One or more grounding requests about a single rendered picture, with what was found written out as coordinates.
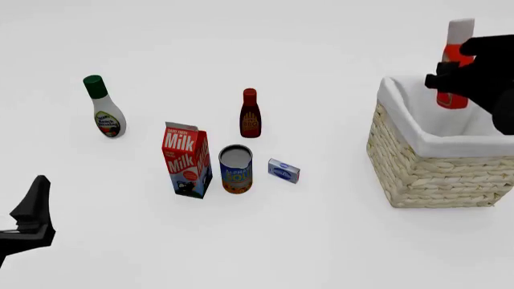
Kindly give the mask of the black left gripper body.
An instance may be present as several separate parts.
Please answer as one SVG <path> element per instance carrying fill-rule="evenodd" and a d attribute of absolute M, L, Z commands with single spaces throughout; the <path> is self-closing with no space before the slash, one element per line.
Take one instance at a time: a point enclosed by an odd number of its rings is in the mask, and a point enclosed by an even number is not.
<path fill-rule="evenodd" d="M 56 230 L 49 222 L 16 223 L 16 228 L 0 230 L 0 268 L 7 256 L 49 247 L 55 237 Z"/>

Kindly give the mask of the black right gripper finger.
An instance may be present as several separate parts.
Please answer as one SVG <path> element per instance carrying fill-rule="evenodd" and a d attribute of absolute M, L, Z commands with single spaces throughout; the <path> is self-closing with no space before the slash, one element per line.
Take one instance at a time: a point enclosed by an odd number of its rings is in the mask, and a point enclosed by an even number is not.
<path fill-rule="evenodd" d="M 464 56 L 477 56 L 483 53 L 483 37 L 470 38 L 459 48 L 459 53 Z"/>
<path fill-rule="evenodd" d="M 438 62 L 435 74 L 427 74 L 424 85 L 437 91 L 471 91 L 474 63 Z"/>

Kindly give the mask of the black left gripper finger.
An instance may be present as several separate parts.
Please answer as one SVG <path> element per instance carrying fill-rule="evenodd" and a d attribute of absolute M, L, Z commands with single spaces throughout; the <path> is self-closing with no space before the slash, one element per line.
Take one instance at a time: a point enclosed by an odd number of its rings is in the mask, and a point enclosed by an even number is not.
<path fill-rule="evenodd" d="M 16 221 L 17 231 L 28 232 L 51 224 L 49 192 L 51 183 L 38 175 L 22 201 L 10 212 Z"/>

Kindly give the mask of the woven basket with white liner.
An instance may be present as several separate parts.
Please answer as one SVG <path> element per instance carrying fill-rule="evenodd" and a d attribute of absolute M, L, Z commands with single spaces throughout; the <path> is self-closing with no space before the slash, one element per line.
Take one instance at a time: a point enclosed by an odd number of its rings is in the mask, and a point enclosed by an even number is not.
<path fill-rule="evenodd" d="M 514 189 L 514 136 L 474 103 L 442 108 L 421 76 L 386 76 L 366 151 L 395 208 L 493 206 Z"/>

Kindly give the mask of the white ranch dressing bottle green cap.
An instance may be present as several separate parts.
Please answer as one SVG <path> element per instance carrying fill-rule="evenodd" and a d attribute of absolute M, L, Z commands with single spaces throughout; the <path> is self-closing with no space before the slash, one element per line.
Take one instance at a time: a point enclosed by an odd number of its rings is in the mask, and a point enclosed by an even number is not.
<path fill-rule="evenodd" d="M 122 136 L 126 131 L 126 119 L 113 103 L 102 77 L 87 76 L 83 79 L 83 84 L 93 103 L 96 127 L 109 139 Z"/>

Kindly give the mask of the dark red BBQ sauce bottle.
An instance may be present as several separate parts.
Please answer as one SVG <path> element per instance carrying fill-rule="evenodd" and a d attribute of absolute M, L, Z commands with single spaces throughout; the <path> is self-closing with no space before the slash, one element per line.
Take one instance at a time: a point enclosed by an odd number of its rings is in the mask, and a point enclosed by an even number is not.
<path fill-rule="evenodd" d="M 243 91 L 243 106 L 240 112 L 239 129 L 245 138 L 257 138 L 262 131 L 262 120 L 257 104 L 257 91 L 246 88 Z"/>

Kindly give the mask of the red and white milk carton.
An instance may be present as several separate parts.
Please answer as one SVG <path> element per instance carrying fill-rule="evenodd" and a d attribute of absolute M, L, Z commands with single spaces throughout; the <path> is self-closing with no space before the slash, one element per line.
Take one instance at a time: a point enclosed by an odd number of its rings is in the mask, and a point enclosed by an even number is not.
<path fill-rule="evenodd" d="M 213 177 L 206 132 L 192 125 L 166 122 L 161 149 L 174 192 L 204 198 Z"/>

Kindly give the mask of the blue alphabet soup can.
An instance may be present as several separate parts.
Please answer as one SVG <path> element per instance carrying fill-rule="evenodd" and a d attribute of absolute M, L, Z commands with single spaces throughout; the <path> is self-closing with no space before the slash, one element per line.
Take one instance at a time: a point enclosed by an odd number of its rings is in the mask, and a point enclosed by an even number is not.
<path fill-rule="evenodd" d="M 253 185 L 253 154 L 247 146 L 232 144 L 218 155 L 223 188 L 232 194 L 247 192 Z"/>

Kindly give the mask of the small silver blue printed box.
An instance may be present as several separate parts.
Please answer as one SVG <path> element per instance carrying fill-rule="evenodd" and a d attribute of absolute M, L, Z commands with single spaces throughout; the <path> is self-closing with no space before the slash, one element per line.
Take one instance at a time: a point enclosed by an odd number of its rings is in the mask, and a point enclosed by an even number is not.
<path fill-rule="evenodd" d="M 271 158 L 268 163 L 268 172 L 282 180 L 296 184 L 300 179 L 300 169 L 293 165 L 288 165 L 282 161 Z"/>

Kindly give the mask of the red ketchup bottle white cap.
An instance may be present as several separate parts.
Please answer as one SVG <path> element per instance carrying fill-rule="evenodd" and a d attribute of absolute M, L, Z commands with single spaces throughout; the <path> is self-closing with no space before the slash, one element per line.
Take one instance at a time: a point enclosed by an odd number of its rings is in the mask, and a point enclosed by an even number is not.
<path fill-rule="evenodd" d="M 470 64 L 474 57 L 464 56 L 459 48 L 469 38 L 472 38 L 475 28 L 474 18 L 461 18 L 452 20 L 447 28 L 447 43 L 443 50 L 442 62 L 457 62 L 458 67 Z M 452 93 L 438 91 L 437 104 L 446 109 L 457 110 L 467 107 L 468 99 Z"/>

